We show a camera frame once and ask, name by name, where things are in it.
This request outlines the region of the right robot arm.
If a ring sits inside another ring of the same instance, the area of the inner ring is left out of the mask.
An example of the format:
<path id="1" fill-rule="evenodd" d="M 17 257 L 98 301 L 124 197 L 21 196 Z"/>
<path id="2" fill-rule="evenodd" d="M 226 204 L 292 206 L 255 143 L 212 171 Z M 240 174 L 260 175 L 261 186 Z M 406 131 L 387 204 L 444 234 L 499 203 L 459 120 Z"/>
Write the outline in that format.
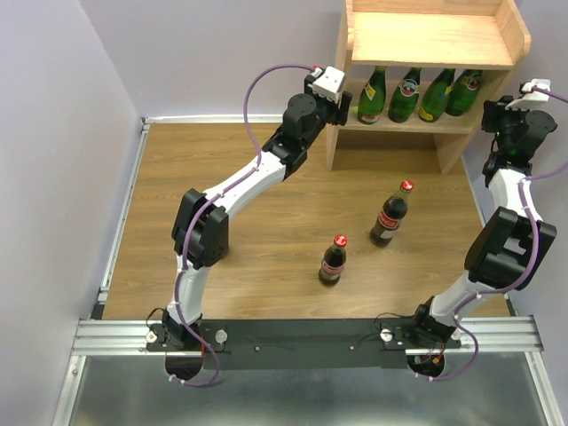
<path id="1" fill-rule="evenodd" d="M 547 101 L 546 91 L 532 87 L 519 98 L 484 103 L 481 128 L 493 134 L 493 142 L 483 175 L 495 211 L 466 255 L 464 274 L 417 308 L 408 326 L 414 345 L 446 343 L 465 314 L 494 296 L 525 288 L 556 238 L 556 228 L 538 215 L 530 193 L 531 160 L 557 127 L 538 108 Z"/>

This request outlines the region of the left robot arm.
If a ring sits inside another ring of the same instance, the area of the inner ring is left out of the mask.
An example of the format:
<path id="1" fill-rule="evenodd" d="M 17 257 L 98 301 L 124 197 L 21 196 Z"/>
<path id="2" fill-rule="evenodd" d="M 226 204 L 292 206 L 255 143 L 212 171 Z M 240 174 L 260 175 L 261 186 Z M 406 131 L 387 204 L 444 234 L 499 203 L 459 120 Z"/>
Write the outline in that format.
<path id="1" fill-rule="evenodd" d="M 352 95 L 344 91 L 345 74 L 316 67 L 304 79 L 303 92 L 289 101 L 275 133 L 256 148 L 255 158 L 223 183 L 205 192 L 187 191 L 172 229 L 177 277 L 172 299 L 162 315 L 165 342 L 179 351 L 202 341 L 197 331 L 209 269 L 229 249 L 229 224 L 263 191 L 294 174 L 328 125 L 345 125 Z"/>

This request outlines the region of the green bottle yellow label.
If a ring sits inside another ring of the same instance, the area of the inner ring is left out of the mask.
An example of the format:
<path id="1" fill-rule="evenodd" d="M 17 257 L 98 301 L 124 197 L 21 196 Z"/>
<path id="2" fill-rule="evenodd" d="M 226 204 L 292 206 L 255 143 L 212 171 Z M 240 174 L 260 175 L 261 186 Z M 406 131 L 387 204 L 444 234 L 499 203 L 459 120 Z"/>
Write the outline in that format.
<path id="1" fill-rule="evenodd" d="M 435 122 L 444 113 L 454 86 L 454 68 L 445 68 L 422 97 L 418 115 L 424 122 Z"/>

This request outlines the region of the green bottle red-blue label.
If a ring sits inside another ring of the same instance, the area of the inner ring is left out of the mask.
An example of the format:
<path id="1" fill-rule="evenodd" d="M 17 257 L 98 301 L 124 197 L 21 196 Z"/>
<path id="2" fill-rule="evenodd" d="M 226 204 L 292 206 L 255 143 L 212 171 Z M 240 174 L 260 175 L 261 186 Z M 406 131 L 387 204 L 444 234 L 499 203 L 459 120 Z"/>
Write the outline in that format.
<path id="1" fill-rule="evenodd" d="M 461 116 L 471 109 L 479 92 L 482 74 L 482 70 L 466 69 L 459 75 L 446 105 L 447 114 Z"/>

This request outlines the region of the green bottle red-white label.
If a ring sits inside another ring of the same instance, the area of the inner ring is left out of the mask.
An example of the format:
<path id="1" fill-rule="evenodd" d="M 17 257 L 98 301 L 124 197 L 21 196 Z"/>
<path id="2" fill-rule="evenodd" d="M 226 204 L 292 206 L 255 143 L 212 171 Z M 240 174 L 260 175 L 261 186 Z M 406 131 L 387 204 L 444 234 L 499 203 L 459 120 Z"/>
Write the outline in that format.
<path id="1" fill-rule="evenodd" d="M 394 91 L 388 110 L 391 121 L 405 122 L 415 109 L 419 98 L 421 67 L 412 67 Z"/>

